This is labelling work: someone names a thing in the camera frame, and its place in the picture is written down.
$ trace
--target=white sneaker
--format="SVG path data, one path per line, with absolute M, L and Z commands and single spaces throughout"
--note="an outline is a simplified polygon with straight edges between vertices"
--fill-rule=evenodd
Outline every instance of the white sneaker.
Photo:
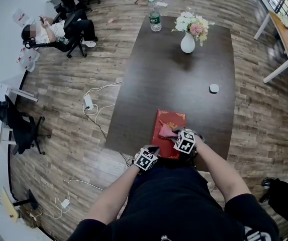
M 95 43 L 94 41 L 85 41 L 85 40 L 83 40 L 83 41 L 82 41 L 82 44 L 83 44 L 83 45 L 86 45 L 86 46 L 88 46 L 88 47 L 90 47 L 90 48 L 96 46 L 96 43 Z

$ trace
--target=black bag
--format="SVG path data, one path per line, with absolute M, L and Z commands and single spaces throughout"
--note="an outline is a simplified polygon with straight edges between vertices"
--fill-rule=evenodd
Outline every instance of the black bag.
M 263 180 L 262 185 L 269 186 L 270 188 L 260 198 L 259 202 L 269 199 L 269 205 L 272 209 L 288 220 L 288 183 L 279 179 L 269 179 L 266 184 L 263 184 L 264 182 L 265 180 Z

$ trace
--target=desk leg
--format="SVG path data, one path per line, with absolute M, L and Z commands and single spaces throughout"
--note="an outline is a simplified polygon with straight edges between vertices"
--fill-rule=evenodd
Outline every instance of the desk leg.
M 268 83 L 273 78 L 277 77 L 280 73 L 282 73 L 285 69 L 288 68 L 288 60 L 282 64 L 279 68 L 277 68 L 274 72 L 272 72 L 269 76 L 263 79 L 263 83 Z
M 34 94 L 28 93 L 28 92 L 26 92 L 26 91 L 23 91 L 23 90 L 20 90 L 20 89 L 17 89 L 17 88 L 11 87 L 11 90 L 12 90 L 12 91 L 17 91 L 17 92 L 20 92 L 20 93 L 23 93 L 23 94 L 26 94 L 26 95 L 33 96 L 33 97 L 34 97 Z
M 259 36 L 261 35 L 262 31 L 264 30 L 265 26 L 268 24 L 270 20 L 270 14 L 268 13 L 267 16 L 264 18 L 263 23 L 261 24 L 258 32 L 255 34 L 254 39 L 257 40 Z
M 13 92 L 14 94 L 23 96 L 23 97 L 25 97 L 25 98 L 27 98 L 27 99 L 30 99 L 30 100 L 32 100 L 32 101 L 34 101 L 34 102 L 37 102 L 37 101 L 38 101 L 36 98 L 34 98 L 34 97 L 30 96 L 30 95 L 27 95 L 27 94 L 25 94 L 25 93 L 22 93 L 22 92 L 20 92 L 20 91 L 11 90 L 11 92 Z

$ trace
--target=green bottle label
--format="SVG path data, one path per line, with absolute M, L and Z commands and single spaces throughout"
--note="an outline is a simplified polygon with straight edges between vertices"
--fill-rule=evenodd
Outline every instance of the green bottle label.
M 158 17 L 151 17 L 151 16 L 149 16 L 149 22 L 150 22 L 151 24 L 158 24 L 158 23 L 160 23 L 160 16 L 158 16 Z

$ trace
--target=white round object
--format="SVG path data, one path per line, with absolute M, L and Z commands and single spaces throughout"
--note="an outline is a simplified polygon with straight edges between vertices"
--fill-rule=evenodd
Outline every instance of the white round object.
M 212 84 L 210 86 L 210 92 L 216 94 L 217 92 L 219 92 L 220 88 L 217 84 Z

